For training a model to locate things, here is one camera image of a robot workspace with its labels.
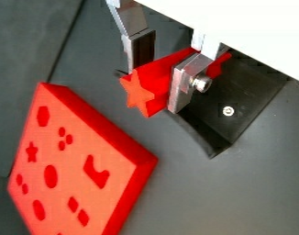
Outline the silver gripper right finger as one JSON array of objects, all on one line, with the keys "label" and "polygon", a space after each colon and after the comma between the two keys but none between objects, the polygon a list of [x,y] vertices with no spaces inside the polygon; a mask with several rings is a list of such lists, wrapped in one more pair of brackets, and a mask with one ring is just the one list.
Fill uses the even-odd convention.
[{"label": "silver gripper right finger", "polygon": [[201,31],[195,30],[191,38],[191,48],[196,52],[188,55],[172,68],[167,108],[173,114],[189,103],[195,90],[203,93],[209,88],[212,80],[205,71],[229,47]]}]

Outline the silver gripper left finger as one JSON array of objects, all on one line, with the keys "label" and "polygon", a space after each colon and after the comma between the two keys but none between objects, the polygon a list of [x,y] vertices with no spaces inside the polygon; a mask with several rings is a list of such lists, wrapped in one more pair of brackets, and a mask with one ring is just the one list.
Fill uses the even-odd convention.
[{"label": "silver gripper left finger", "polygon": [[132,70],[154,59],[156,32],[146,25],[141,5],[134,0],[105,0],[121,33],[126,67]]}]

